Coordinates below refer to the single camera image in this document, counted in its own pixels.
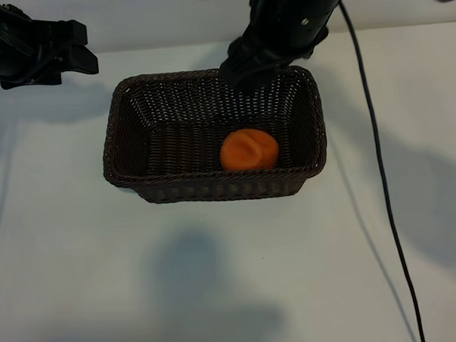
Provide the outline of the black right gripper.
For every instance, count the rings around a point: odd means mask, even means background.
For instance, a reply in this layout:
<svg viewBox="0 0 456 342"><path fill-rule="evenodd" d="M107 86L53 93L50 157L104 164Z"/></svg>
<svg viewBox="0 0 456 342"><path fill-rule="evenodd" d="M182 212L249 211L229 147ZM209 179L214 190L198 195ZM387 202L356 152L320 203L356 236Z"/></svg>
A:
<svg viewBox="0 0 456 342"><path fill-rule="evenodd" d="M328 35L327 22L340 0L250 0L244 37L228 47L220 65L224 81L253 93L278 76L282 64L310 58ZM268 65L259 66L258 58Z"/></svg>

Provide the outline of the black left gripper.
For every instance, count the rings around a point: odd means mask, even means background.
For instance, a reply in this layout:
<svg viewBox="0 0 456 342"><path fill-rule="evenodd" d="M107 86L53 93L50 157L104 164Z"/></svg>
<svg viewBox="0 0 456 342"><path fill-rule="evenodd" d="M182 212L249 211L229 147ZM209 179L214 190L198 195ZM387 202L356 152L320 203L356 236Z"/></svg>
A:
<svg viewBox="0 0 456 342"><path fill-rule="evenodd" d="M67 49L69 40L75 45ZM0 4L1 87L57 86L63 71L99 73L98 59L87 44L81 22L33 20L14 5Z"/></svg>

